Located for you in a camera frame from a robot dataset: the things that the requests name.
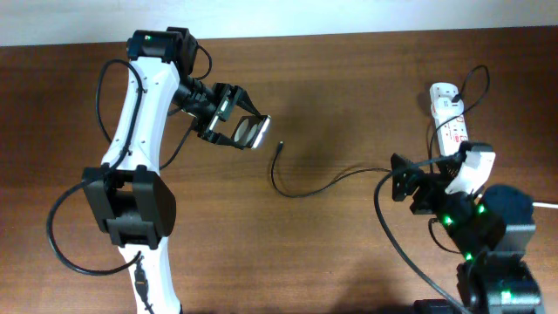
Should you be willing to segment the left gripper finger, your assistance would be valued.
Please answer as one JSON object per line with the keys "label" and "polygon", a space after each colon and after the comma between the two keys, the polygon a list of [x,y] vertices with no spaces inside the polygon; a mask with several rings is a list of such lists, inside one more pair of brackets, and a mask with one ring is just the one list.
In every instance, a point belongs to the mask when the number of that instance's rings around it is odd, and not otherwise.
{"label": "left gripper finger", "polygon": [[237,105],[252,115],[262,118],[263,115],[256,109],[248,93],[244,89],[239,90],[239,99],[237,100]]}
{"label": "left gripper finger", "polygon": [[216,135],[216,140],[215,140],[214,143],[215,143],[215,145],[218,145],[218,146],[234,147],[234,148],[241,149],[241,150],[243,150],[245,148],[244,145],[241,145],[241,144],[237,143],[236,141],[230,139],[229,137],[225,136],[222,133],[218,133]]}

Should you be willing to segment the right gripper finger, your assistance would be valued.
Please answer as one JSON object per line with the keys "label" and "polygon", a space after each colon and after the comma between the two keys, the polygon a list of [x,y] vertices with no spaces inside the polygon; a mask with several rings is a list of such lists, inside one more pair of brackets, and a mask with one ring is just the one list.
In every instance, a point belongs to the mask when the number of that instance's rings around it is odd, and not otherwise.
{"label": "right gripper finger", "polygon": [[393,154],[390,158],[390,162],[391,174],[393,177],[425,175],[425,172],[420,167],[414,167],[409,159],[400,154]]}
{"label": "right gripper finger", "polygon": [[391,198],[394,201],[403,201],[412,193],[411,177],[408,174],[398,174],[392,177]]}

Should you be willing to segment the black Samsung Galaxy smartphone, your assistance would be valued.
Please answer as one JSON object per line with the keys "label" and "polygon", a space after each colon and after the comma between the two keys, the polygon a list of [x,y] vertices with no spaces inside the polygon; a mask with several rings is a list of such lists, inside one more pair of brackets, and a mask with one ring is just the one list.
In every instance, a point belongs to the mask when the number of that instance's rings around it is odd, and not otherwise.
{"label": "black Samsung Galaxy smartphone", "polygon": [[264,115],[262,117],[243,116],[233,133],[232,140],[235,144],[239,145],[241,149],[257,149],[262,143],[270,123],[271,117],[269,115]]}

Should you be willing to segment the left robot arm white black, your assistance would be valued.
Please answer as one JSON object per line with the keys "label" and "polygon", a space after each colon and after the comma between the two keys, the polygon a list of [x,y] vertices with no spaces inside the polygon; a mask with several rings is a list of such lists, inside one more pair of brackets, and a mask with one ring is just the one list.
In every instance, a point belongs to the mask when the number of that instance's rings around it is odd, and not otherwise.
{"label": "left robot arm white black", "polygon": [[197,136],[217,146],[256,149],[271,118],[238,85],[206,87],[191,73],[201,46],[187,28],[137,30],[126,43],[129,71],[117,130],[100,167],[83,172],[101,232],[124,257],[139,313],[181,313],[168,241],[174,194],[160,177],[160,146],[171,105],[193,116]]}

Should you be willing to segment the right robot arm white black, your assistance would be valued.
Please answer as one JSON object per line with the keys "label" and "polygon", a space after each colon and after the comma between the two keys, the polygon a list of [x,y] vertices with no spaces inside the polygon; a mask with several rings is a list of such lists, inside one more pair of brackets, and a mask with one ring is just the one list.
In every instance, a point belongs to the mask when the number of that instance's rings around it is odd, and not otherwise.
{"label": "right robot arm white black", "polygon": [[[490,146],[465,143],[454,154],[426,163],[413,163],[394,154],[392,199],[412,198],[415,215],[439,222],[464,261],[457,267],[454,298],[411,261],[391,232],[391,244],[406,263],[436,290],[439,299],[416,301],[416,313],[542,313],[539,284],[524,262],[527,245],[536,231],[534,202],[507,185],[484,188],[493,167]],[[423,167],[435,164],[437,173]]]}

